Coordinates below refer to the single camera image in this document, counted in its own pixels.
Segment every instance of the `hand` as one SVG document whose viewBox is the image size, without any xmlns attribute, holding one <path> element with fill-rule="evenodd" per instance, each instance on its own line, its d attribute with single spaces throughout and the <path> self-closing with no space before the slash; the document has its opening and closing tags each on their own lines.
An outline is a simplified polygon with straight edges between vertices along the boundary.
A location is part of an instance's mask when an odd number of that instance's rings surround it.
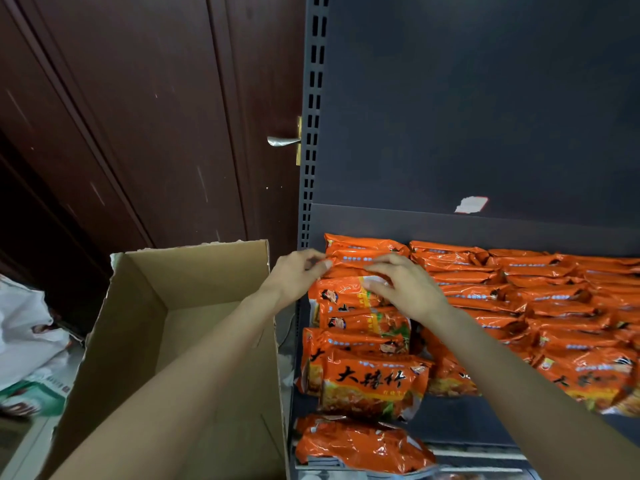
<svg viewBox="0 0 640 480">
<path fill-rule="evenodd" d="M 364 287 L 387 298 L 407 317 L 426 326 L 439 310 L 450 306 L 442 290 L 422 266 L 397 253 L 385 254 L 374 261 L 375 264 L 365 269 L 387 275 L 392 286 L 366 281 Z"/>
<path fill-rule="evenodd" d="M 320 251 L 306 249 L 278 258 L 276 266 L 260 287 L 260 290 L 277 294 L 276 312 L 302 297 L 314 281 L 327 272 L 332 265 L 330 260 L 319 261 L 313 266 L 311 263 L 325 257 Z"/>
</svg>

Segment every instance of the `left hand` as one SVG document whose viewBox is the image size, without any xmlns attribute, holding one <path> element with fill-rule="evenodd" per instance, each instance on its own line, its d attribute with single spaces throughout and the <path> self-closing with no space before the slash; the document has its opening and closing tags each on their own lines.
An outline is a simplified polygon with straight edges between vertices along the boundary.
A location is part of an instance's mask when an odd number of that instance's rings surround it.
<svg viewBox="0 0 640 480">
<path fill-rule="evenodd" d="M 263 282 L 260 290 L 277 294 L 277 309 L 292 304 L 302 297 L 311 285 L 331 267 L 330 260 L 322 260 L 326 256 L 315 249 L 294 251 L 278 258 L 269 277 Z M 311 260 L 322 260 L 311 266 Z"/>
</svg>

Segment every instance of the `open cardboard box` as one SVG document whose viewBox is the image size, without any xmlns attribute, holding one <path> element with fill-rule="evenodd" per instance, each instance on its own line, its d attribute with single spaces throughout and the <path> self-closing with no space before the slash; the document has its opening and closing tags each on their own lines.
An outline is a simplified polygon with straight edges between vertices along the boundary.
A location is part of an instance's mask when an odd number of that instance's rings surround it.
<svg viewBox="0 0 640 480">
<path fill-rule="evenodd" d="M 268 256 L 267 241 L 117 255 L 41 478 L 49 478 L 124 400 L 258 290 L 269 273 Z M 272 321 L 265 325 L 238 364 L 179 478 L 286 476 L 274 327 Z"/>
</svg>

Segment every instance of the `silver door handle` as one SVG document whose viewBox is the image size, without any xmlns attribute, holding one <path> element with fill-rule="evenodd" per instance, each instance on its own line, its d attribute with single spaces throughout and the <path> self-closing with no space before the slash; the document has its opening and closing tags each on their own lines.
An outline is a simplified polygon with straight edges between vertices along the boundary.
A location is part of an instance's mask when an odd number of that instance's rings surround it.
<svg viewBox="0 0 640 480">
<path fill-rule="evenodd" d="M 267 143 L 272 146 L 286 146 L 288 144 L 299 143 L 300 138 L 278 138 L 276 136 L 268 136 Z"/>
</svg>

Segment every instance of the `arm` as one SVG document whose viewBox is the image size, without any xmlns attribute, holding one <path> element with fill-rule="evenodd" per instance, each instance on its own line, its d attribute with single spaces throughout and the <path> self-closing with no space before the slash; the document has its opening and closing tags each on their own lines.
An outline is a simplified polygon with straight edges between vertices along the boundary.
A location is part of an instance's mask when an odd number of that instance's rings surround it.
<svg viewBox="0 0 640 480">
<path fill-rule="evenodd" d="M 307 292 L 329 261 L 308 271 L 316 250 L 278 259 L 256 293 L 126 400 L 60 466 L 51 480 L 175 478 L 223 387 L 272 318 Z"/>
<path fill-rule="evenodd" d="M 450 348 L 542 478 L 637 477 L 635 445 L 450 306 L 420 266 L 399 255 L 379 261 L 367 269 L 386 274 L 393 284 L 367 287 Z"/>
</svg>

